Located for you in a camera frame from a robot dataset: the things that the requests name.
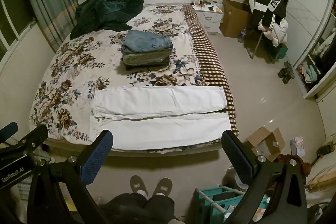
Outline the folded grey fleece garment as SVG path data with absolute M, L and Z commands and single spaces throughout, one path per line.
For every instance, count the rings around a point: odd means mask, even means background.
M 173 49 L 151 51 L 151 52 L 139 52 L 139 53 L 127 53 L 123 54 L 122 61 L 129 66 L 142 66 L 151 64 L 161 64 L 169 60 Z

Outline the white wardrobe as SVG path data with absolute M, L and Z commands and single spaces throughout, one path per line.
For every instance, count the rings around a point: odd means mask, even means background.
M 288 51 L 304 98 L 315 97 L 335 76 L 335 0 L 286 0 Z

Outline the green storage box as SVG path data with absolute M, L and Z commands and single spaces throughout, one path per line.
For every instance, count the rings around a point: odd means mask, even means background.
M 288 47 L 285 44 L 280 44 L 278 47 L 273 47 L 273 58 L 281 60 L 286 56 Z

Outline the large brown cardboard box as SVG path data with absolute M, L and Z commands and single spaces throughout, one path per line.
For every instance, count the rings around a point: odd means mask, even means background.
M 249 26 L 251 20 L 250 6 L 236 1 L 223 0 L 223 20 L 220 30 L 225 37 L 238 38 L 240 32 Z

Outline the dark shoes on floor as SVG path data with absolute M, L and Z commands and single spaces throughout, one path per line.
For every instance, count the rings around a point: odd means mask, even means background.
M 280 69 L 277 75 L 284 84 L 287 84 L 291 79 L 295 79 L 294 70 L 288 61 L 284 62 L 284 67 Z

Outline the black white jacket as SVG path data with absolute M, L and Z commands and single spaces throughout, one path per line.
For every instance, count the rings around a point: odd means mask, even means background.
M 280 24 L 286 17 L 284 0 L 256 0 L 252 12 L 252 22 L 273 29 L 275 24 Z

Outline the dark green blanket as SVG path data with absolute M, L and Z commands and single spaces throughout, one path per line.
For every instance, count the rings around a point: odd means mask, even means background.
M 127 23 L 141 13 L 144 0 L 86 0 L 76 8 L 70 39 L 99 30 L 128 31 Z

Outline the white pants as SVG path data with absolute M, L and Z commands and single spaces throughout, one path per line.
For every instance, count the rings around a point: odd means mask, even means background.
M 113 148 L 145 151 L 199 145 L 232 129 L 218 86 L 120 86 L 95 92 L 89 140 L 113 135 Z

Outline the left grey slipper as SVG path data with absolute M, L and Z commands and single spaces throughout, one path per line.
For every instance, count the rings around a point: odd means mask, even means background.
M 147 188 L 142 178 L 140 178 L 140 176 L 134 175 L 130 178 L 130 187 L 133 193 L 140 194 L 147 200 L 149 199 Z

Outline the folded black garment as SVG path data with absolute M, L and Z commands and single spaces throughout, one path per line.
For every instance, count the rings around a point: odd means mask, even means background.
M 156 67 L 164 67 L 168 66 L 170 64 L 170 58 L 166 57 L 161 62 L 153 62 L 148 64 L 142 64 L 142 65 L 125 65 L 125 69 L 127 71 L 130 71 L 132 69 L 145 69 L 145 68 L 156 68 Z

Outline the window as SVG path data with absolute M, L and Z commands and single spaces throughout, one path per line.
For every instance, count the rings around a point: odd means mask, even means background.
M 1 0 L 1 59 L 9 54 L 34 21 L 30 0 Z

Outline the right grey slipper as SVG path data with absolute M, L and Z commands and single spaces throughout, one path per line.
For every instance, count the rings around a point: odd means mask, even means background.
M 173 182 L 168 177 L 163 177 L 158 181 L 152 196 L 154 197 L 155 195 L 160 195 L 168 197 L 172 188 Z

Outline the floral bed sheet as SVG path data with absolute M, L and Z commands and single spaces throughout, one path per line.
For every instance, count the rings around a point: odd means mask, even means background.
M 129 21 L 133 30 L 166 35 L 173 51 L 167 65 L 127 69 L 122 61 L 125 32 L 99 30 L 66 39 L 46 69 L 29 115 L 29 128 L 44 124 L 49 137 L 88 144 L 95 91 L 113 86 L 197 85 L 206 81 L 196 56 L 189 5 L 148 5 Z

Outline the teal laundry rack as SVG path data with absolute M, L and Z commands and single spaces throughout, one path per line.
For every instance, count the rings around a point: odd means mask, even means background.
M 195 189 L 197 209 L 195 223 L 224 223 L 243 199 L 244 192 L 227 186 Z

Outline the open small cardboard box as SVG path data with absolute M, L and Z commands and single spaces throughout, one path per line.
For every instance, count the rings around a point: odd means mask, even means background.
M 246 139 L 245 144 L 255 155 L 265 156 L 269 161 L 274 161 L 285 147 L 285 141 L 279 128 L 271 132 L 261 127 Z

